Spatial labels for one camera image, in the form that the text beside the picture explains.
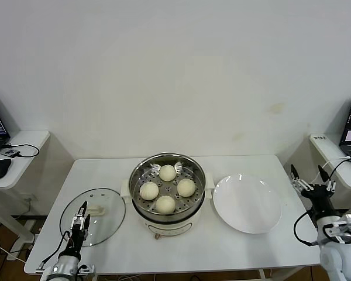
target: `steamed bun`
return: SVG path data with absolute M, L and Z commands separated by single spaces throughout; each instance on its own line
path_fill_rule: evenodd
M 182 197 L 190 197 L 195 192 L 195 183 L 190 179 L 180 180 L 177 186 L 177 191 Z
M 167 215 L 173 213 L 176 208 L 176 202 L 170 196 L 161 196 L 156 201 L 156 211 L 160 214 Z
M 142 187 L 139 190 L 139 194 L 141 198 L 144 200 L 152 200 L 159 195 L 159 188 L 156 183 L 148 182 L 142 185 Z
M 174 180 L 177 173 L 173 166 L 165 165 L 160 168 L 159 176 L 164 181 Z

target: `steamer pot handle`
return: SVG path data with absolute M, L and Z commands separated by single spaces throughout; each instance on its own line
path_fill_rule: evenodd
M 129 190 L 129 180 L 122 181 L 121 184 L 121 197 L 125 200 L 125 203 L 131 203 L 131 195 Z
M 205 173 L 205 198 L 212 199 L 212 192 L 215 188 L 212 173 Z

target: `floor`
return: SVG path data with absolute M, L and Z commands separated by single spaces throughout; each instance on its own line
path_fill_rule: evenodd
M 34 234 L 39 233 L 40 228 L 44 224 L 44 220 L 39 220 L 35 223 L 32 229 Z M 2 247 L 9 250 L 14 241 L 16 235 L 13 234 L 3 225 L 0 226 L 0 243 Z M 19 258 L 26 259 L 26 251 L 22 251 Z M 271 270 L 265 270 L 266 276 L 270 277 Z M 125 279 L 124 276 L 100 276 L 99 281 L 114 281 L 119 277 L 120 281 L 212 281 L 212 280 L 240 280 L 240 279 L 256 279 L 259 278 L 259 273 L 256 270 L 250 271 L 235 271 L 235 272 L 202 272 L 202 273 L 178 273 L 178 274 L 157 274 L 155 275 L 140 275 L 138 277 L 132 277 L 131 279 Z M 0 281 L 38 281 L 39 276 L 27 275 L 23 272 L 23 264 L 19 261 L 8 262 L 6 261 L 6 255 L 0 255 Z M 301 269 L 296 274 L 292 275 L 287 281 L 328 281 L 328 276 L 320 266 L 306 267 Z

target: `white side table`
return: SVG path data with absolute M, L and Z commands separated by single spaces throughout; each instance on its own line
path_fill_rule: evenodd
M 325 161 L 335 160 L 345 157 L 346 154 L 339 148 L 340 135 L 323 133 L 312 134 L 309 139 Z M 334 169 L 339 164 L 338 161 L 331 161 L 329 166 Z M 351 163 L 346 162 L 338 167 L 335 174 L 348 189 L 351 189 Z
M 48 137 L 48 131 L 20 131 L 11 137 L 9 142 L 13 145 L 28 143 L 41 149 Z M 28 146 L 21 146 L 19 148 L 16 148 L 16 150 L 21 151 L 21 154 L 23 155 L 32 155 L 36 153 L 36 149 Z M 0 155 L 0 159 L 8 159 L 8 157 Z M 8 190 L 15 186 L 33 159 L 33 157 L 17 157 L 12 159 L 12 164 L 9 167 L 8 173 L 0 179 L 0 190 Z M 11 217 L 10 213 L 7 212 L 4 205 L 0 204 L 0 222 L 19 236 L 12 249 L 10 250 L 11 252 L 20 250 L 23 244 L 33 242 L 34 235 L 29 230 L 33 227 L 35 221 L 27 221 L 25 226 L 23 226 L 17 222 L 17 220 Z M 13 255 L 18 256 L 19 252 L 13 253 Z M 14 258 L 8 255 L 7 260 L 13 261 Z

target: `table leg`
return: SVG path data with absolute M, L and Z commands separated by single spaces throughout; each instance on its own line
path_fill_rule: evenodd
M 23 244 L 31 244 L 33 242 L 34 235 L 26 229 L 26 227 L 12 218 L 12 216 L 6 211 L 6 208 L 2 205 L 0 205 L 0 222 L 19 236 L 18 241 L 21 242 L 20 247 L 22 247 Z
M 274 272 L 271 276 L 272 280 L 275 281 L 284 281 L 289 278 L 291 275 L 297 273 L 301 270 L 303 266 L 298 266 L 297 268 L 282 268 Z

